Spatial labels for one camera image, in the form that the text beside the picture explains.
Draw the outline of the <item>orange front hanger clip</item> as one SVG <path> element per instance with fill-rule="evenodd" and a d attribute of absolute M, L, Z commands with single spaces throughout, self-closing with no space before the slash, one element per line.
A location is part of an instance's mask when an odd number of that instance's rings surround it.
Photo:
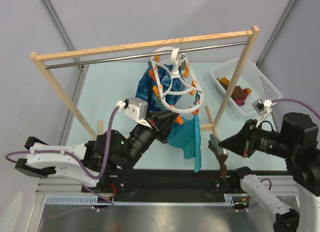
<path fill-rule="evenodd" d="M 177 116 L 177 118 L 175 119 L 175 123 L 179 124 L 179 125 L 183 125 L 184 124 L 184 119 L 181 117 L 181 115 L 179 114 Z"/>

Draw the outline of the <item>brown grey sock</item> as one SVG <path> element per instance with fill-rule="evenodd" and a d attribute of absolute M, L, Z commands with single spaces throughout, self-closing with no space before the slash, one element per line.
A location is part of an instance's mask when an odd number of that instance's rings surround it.
<path fill-rule="evenodd" d="M 208 148 L 215 154 L 219 163 L 219 172 L 223 180 L 227 176 L 226 160 L 228 158 L 228 152 L 226 149 L 219 146 L 220 140 L 213 133 L 209 135 Z"/>

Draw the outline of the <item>white round clip hanger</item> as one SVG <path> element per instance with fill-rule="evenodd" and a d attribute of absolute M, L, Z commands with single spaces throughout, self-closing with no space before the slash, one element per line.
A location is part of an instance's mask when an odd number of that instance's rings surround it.
<path fill-rule="evenodd" d="M 156 83 L 160 105 L 178 114 L 197 114 L 204 101 L 204 92 L 186 53 L 180 48 L 162 47 L 154 51 L 150 65 L 150 76 Z M 191 96 L 192 104 L 177 108 L 178 99 L 184 95 Z"/>

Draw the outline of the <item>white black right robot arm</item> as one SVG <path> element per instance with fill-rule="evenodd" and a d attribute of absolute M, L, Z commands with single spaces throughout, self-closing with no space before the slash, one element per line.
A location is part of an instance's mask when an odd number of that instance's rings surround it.
<path fill-rule="evenodd" d="M 230 180 L 235 192 L 245 191 L 268 214 L 274 231 L 320 229 L 318 131 L 319 127 L 309 115 L 291 112 L 283 116 L 280 132 L 263 130 L 257 120 L 249 119 L 237 134 L 218 144 L 244 158 L 259 151 L 285 160 L 298 189 L 299 210 L 278 199 L 248 167 L 237 169 L 237 176 Z"/>

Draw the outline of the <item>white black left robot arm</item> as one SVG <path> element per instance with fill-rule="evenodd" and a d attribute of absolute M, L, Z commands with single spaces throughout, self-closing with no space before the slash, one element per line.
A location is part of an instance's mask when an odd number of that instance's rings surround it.
<path fill-rule="evenodd" d="M 137 124 L 128 137 L 109 129 L 95 141 L 73 146 L 51 146 L 29 137 L 25 158 L 14 161 L 14 167 L 26 176 L 60 176 L 104 192 L 118 170 L 132 169 L 155 140 L 167 143 L 177 117 L 169 110 L 147 112 L 147 125 Z"/>

